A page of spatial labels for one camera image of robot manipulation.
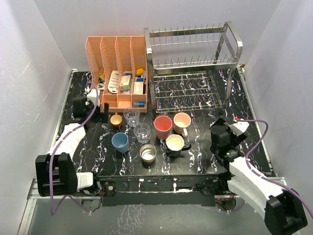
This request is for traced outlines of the small orange ceramic mug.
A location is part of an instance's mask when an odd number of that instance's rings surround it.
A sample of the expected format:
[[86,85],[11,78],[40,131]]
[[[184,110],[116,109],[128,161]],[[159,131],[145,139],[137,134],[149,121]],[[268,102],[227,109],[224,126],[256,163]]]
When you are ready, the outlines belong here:
[[110,123],[112,126],[116,127],[116,128],[120,128],[122,126],[123,123],[123,118],[120,114],[118,114],[117,112],[115,114],[113,114],[110,118]]

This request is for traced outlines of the clear faceted glass cup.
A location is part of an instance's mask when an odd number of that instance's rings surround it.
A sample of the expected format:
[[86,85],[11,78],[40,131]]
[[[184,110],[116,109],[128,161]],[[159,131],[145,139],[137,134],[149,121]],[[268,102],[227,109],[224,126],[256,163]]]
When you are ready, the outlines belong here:
[[130,127],[136,127],[139,124],[140,112],[136,107],[126,108],[123,115]]

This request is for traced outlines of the blue plastic tumbler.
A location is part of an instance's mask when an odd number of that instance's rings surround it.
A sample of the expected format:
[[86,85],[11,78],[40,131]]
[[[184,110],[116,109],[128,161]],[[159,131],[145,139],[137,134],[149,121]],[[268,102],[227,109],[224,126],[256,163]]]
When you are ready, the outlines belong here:
[[112,145],[115,147],[115,149],[120,153],[125,153],[129,149],[129,139],[128,135],[125,133],[116,133],[112,137]]

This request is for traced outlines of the pink textured mug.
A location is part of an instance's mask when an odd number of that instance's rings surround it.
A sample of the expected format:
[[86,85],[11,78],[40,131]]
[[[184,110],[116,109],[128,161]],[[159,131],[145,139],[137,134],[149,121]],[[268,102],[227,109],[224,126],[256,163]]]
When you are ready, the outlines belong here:
[[173,129],[177,134],[183,137],[188,136],[188,127],[191,124],[191,118],[187,113],[177,113],[173,119]]

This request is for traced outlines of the black ceramic mug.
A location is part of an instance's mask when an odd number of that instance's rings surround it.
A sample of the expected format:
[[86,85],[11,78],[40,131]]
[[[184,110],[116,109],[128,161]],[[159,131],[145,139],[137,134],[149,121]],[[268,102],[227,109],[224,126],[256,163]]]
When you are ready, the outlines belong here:
[[166,139],[166,154],[170,157],[179,156],[183,151],[191,149],[190,143],[185,143],[184,139],[180,135],[171,134]]

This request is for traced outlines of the pink plastic tumbler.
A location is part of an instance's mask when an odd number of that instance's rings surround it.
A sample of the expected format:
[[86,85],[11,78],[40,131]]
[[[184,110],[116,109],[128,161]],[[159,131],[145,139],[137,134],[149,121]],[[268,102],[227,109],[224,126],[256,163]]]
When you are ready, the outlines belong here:
[[172,129],[173,122],[168,116],[158,116],[154,121],[156,136],[161,140],[167,139]]

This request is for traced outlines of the brown and cream cup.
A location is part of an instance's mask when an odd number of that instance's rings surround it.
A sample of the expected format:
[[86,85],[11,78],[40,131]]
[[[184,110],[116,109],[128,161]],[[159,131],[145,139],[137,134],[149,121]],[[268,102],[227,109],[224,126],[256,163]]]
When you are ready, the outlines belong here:
[[152,164],[156,160],[157,150],[151,144],[143,145],[139,153],[142,161],[146,164]]

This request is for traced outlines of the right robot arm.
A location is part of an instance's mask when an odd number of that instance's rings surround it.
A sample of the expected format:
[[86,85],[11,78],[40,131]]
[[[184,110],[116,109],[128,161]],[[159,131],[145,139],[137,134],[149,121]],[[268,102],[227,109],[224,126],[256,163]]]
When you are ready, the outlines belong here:
[[240,196],[263,218],[273,235],[291,235],[307,226],[304,202],[293,189],[270,180],[249,162],[237,146],[247,138],[251,120],[238,119],[229,124],[219,118],[210,127],[210,150],[227,172],[220,177],[218,189]]

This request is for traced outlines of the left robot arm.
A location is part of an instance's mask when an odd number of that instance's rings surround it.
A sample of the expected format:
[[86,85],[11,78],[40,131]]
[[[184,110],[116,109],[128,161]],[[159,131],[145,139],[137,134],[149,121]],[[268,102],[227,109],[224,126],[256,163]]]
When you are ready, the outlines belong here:
[[39,195],[47,197],[50,188],[54,195],[74,195],[85,190],[90,195],[100,192],[101,183],[94,172],[76,172],[73,155],[92,123],[105,123],[109,117],[109,104],[101,106],[80,96],[73,99],[73,118],[65,122],[64,130],[55,145],[35,160]]

